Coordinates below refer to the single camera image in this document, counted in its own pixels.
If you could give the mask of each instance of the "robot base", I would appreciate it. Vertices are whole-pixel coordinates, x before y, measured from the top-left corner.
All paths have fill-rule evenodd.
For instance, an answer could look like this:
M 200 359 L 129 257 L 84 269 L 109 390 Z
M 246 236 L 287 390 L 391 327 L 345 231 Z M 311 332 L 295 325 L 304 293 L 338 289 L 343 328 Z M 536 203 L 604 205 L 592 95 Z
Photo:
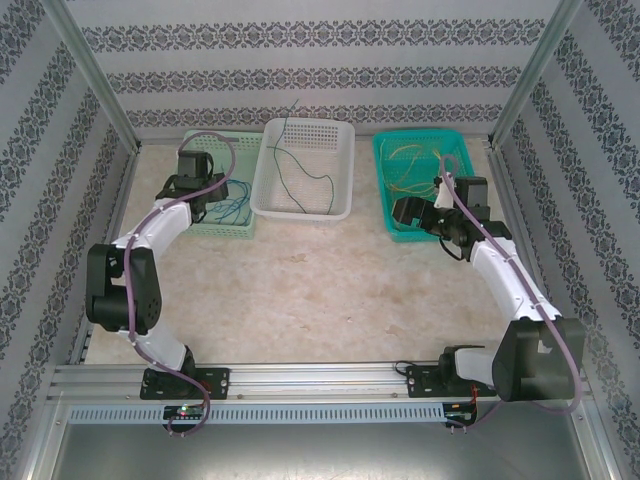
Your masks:
M 211 400 L 226 400 L 229 392 L 228 368 L 198 368 L 187 347 L 181 373 L 199 382 Z M 142 377 L 141 400 L 188 400 L 203 398 L 202 392 L 184 380 L 166 372 L 147 368 Z

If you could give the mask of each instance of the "white basket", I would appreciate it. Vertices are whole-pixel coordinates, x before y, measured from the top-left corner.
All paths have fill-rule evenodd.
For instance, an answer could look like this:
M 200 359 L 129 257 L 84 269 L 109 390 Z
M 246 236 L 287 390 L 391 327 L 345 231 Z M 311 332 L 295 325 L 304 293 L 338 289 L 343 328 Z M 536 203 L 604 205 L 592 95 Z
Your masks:
M 311 178 L 282 151 L 275 151 L 276 164 L 274 149 L 269 147 L 276 144 L 284 125 L 284 118 L 276 118 L 265 126 L 251 190 L 251 210 L 270 220 L 335 225 L 351 212 L 356 140 L 353 126 L 334 120 L 290 117 L 278 143 L 278 148 L 294 155 L 310 175 L 328 175 L 333 180 L 332 204 L 328 178 Z M 283 182 L 307 213 L 287 194 Z

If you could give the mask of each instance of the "metal base plate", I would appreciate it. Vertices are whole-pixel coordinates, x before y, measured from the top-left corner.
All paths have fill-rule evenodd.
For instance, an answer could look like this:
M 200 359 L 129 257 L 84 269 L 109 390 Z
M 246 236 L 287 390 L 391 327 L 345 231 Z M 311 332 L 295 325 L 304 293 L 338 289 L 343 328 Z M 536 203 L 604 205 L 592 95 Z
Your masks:
M 209 392 L 211 400 L 226 400 L 229 392 L 228 368 L 197 368 L 195 380 Z M 151 368 L 144 371 L 141 400 L 201 400 L 202 392 L 170 373 Z
M 479 397 L 496 396 L 495 390 L 483 383 L 460 379 L 445 385 L 436 365 L 409 366 L 406 375 L 409 398 L 468 397 L 471 396 L 471 385 L 478 388 Z

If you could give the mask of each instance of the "patterned wallpaper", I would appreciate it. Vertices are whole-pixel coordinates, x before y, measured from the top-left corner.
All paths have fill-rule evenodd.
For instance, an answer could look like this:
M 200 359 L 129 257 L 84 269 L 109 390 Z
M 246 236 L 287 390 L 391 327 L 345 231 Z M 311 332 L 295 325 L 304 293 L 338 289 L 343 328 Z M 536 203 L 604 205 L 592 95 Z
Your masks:
M 128 152 L 37 0 L 0 7 L 0 479 L 84 314 Z
M 68 5 L 150 139 L 190 127 L 259 130 L 296 99 L 293 115 L 346 120 L 358 133 L 490 133 L 557 0 Z
M 545 286 L 586 327 L 624 478 L 640 478 L 638 32 L 632 2 L 585 2 L 503 146 Z

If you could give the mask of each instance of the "plastic basket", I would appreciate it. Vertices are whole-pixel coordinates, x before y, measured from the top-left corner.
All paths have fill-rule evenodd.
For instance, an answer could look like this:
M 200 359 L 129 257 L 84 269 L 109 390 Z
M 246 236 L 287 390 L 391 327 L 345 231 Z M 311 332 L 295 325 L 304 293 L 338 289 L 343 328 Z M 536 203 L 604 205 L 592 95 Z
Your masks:
M 185 134 L 184 138 L 200 131 L 202 130 L 189 130 Z M 231 178 L 233 180 L 253 183 L 253 175 L 256 170 L 258 153 L 260 152 L 260 145 L 262 143 L 262 134 L 224 131 L 216 131 L 216 133 L 238 139 L 238 142 L 233 143 L 233 148 L 236 152 L 236 167 L 231 174 Z M 210 153 L 213 157 L 216 172 L 226 172 L 231 166 L 231 153 L 229 152 L 229 147 L 227 147 L 226 143 L 221 142 L 213 135 L 203 135 L 194 138 L 185 146 L 185 150 L 200 150 Z M 230 186 L 228 198 L 234 199 L 240 197 L 241 193 L 239 192 L 239 189 Z M 213 205 L 214 204 L 207 204 L 207 209 Z M 249 240 L 253 238 L 256 220 L 255 215 L 249 206 L 249 202 L 240 209 L 240 214 L 238 215 L 239 221 L 244 221 L 244 219 L 248 218 L 246 225 L 234 225 L 233 223 L 236 219 L 235 214 L 222 220 L 222 222 L 224 222 L 222 224 L 217 222 L 217 218 L 219 218 L 219 215 L 215 213 L 208 213 L 202 222 L 194 223 L 183 234 L 245 238 Z
M 268 220 L 335 225 L 351 212 L 353 126 L 334 120 L 289 118 L 278 143 L 278 148 L 295 156 L 310 175 L 328 175 L 333 180 L 333 201 L 328 178 L 309 177 L 291 155 L 269 148 L 276 144 L 284 126 L 284 118 L 273 119 L 265 126 L 251 192 L 251 209 Z
M 409 145 L 419 145 L 419 147 L 398 150 Z M 410 187 L 432 183 L 433 179 L 439 175 L 440 170 L 440 162 L 433 153 L 434 150 L 440 155 L 451 154 L 458 159 L 457 175 L 470 176 L 474 174 L 464 139 L 454 130 L 400 130 L 378 133 L 373 137 L 373 151 L 376 158 L 384 222 L 394 242 L 437 240 L 437 237 L 429 235 L 424 230 L 399 224 L 393 219 L 392 211 L 396 200 L 411 194 L 393 191 L 389 188 L 394 185 L 399 188 L 419 191 L 421 188 Z M 419 156 L 414 162 L 414 157 L 418 152 L 420 152 Z M 453 167 L 449 162 L 446 166 L 448 170 Z M 437 191 L 434 191 L 431 194 L 416 196 L 434 201 L 436 194 Z

